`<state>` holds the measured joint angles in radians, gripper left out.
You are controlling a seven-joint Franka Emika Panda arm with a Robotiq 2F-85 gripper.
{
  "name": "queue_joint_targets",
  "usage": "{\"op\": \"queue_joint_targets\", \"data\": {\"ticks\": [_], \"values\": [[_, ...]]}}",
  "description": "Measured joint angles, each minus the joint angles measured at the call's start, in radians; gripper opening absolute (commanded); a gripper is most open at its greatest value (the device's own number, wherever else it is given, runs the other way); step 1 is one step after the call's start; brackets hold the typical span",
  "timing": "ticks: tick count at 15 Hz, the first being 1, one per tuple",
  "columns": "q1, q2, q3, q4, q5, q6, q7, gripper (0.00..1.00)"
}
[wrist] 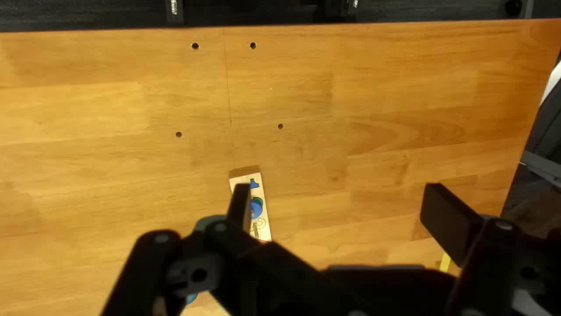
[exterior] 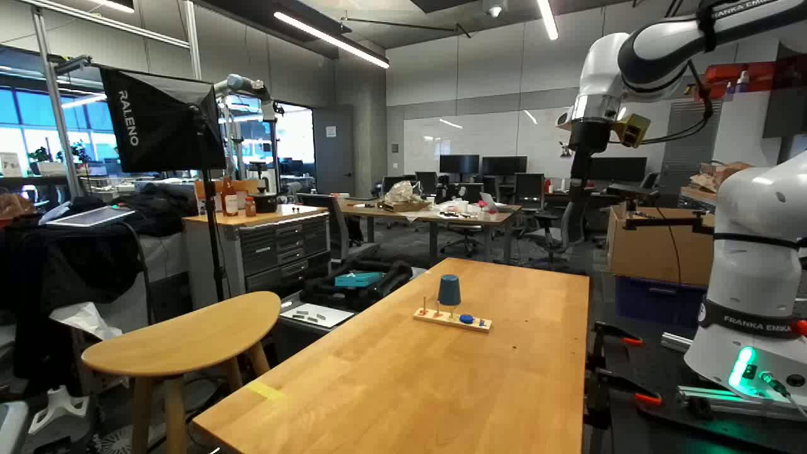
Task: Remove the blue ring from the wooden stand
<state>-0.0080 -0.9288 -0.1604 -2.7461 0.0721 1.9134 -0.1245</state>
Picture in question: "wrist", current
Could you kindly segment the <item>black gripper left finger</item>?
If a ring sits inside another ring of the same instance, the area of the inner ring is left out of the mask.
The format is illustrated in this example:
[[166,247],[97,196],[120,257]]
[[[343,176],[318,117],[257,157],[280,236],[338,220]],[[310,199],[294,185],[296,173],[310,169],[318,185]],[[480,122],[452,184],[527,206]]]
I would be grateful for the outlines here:
[[238,224],[243,231],[250,227],[250,185],[246,182],[234,185],[225,217]]

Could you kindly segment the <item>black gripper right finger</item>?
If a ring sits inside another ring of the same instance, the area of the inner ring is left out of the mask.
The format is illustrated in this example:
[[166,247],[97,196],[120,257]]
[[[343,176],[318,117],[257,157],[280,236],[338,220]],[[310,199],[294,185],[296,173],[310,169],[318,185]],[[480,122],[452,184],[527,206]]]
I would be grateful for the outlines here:
[[422,192],[420,222],[450,259],[462,266],[483,219],[441,182],[427,182]]

